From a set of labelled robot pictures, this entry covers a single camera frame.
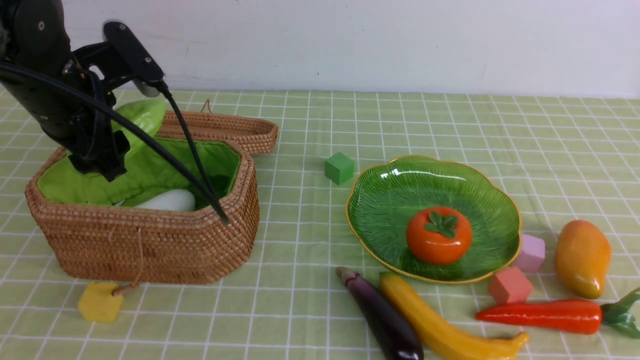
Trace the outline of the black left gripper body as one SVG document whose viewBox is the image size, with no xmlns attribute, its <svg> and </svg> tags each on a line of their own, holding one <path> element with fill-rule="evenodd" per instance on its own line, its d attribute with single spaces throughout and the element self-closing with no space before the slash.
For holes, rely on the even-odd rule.
<svg viewBox="0 0 640 360">
<path fill-rule="evenodd" d="M 53 76 L 23 67 L 10 70 L 10 94 L 37 121 L 43 132 L 70 152 L 73 168 L 81 174 L 100 174 L 112 182 L 126 173 L 130 142 L 112 119 L 75 96 L 51 87 L 53 81 L 87 95 L 112 109 L 115 97 L 103 89 L 94 71 L 72 68 Z"/>
</svg>

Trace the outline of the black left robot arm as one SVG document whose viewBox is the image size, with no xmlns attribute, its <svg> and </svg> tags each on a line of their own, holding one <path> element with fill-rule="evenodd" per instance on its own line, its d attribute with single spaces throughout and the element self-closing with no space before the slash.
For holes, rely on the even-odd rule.
<svg viewBox="0 0 640 360">
<path fill-rule="evenodd" d="M 99 76 L 78 64 L 59 0 L 1 2 L 1 63 L 48 76 L 107 106 L 116 103 Z M 79 173 L 100 174 L 108 182 L 126 173 L 130 143 L 103 112 L 8 71 L 1 72 L 1 84 L 47 136 L 71 152 L 71 164 Z"/>
</svg>

